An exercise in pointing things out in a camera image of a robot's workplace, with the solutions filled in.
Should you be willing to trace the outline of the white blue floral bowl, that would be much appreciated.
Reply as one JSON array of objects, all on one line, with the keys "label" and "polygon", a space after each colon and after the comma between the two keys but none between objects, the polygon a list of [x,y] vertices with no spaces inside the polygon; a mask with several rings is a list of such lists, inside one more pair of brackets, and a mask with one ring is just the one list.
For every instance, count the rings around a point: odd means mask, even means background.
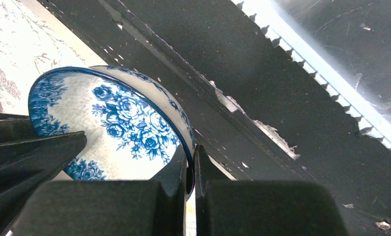
[{"label": "white blue floral bowl", "polygon": [[64,168],[72,180],[145,180],[182,148],[187,193],[194,188],[195,138],[180,103],[158,81],[119,66],[60,67],[30,88],[40,137],[83,131],[85,148]]}]

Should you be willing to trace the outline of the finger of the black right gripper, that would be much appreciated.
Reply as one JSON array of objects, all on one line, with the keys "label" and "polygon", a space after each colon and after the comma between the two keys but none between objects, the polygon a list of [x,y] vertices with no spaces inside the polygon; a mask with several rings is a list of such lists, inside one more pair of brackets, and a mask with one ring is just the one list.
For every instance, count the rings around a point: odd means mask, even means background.
[{"label": "finger of the black right gripper", "polygon": [[0,113],[0,143],[36,137],[29,116]]},{"label": "finger of the black right gripper", "polygon": [[0,143],[0,236],[14,224],[29,195],[54,178],[86,144],[83,131]]}]

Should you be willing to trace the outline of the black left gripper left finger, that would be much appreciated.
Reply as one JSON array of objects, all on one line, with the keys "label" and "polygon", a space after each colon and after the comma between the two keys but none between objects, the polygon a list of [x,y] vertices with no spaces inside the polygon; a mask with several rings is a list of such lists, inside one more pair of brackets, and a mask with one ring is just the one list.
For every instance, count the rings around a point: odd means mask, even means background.
[{"label": "black left gripper left finger", "polygon": [[15,236],[182,236],[186,156],[148,180],[50,181],[28,199]]}]

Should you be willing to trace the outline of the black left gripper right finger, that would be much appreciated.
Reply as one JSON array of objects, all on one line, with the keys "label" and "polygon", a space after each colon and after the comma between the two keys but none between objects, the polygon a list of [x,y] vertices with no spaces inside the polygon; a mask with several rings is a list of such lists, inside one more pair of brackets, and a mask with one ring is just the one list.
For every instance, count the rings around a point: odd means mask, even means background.
[{"label": "black left gripper right finger", "polygon": [[231,180],[199,145],[194,153],[199,236],[346,236],[329,191],[315,183]]}]

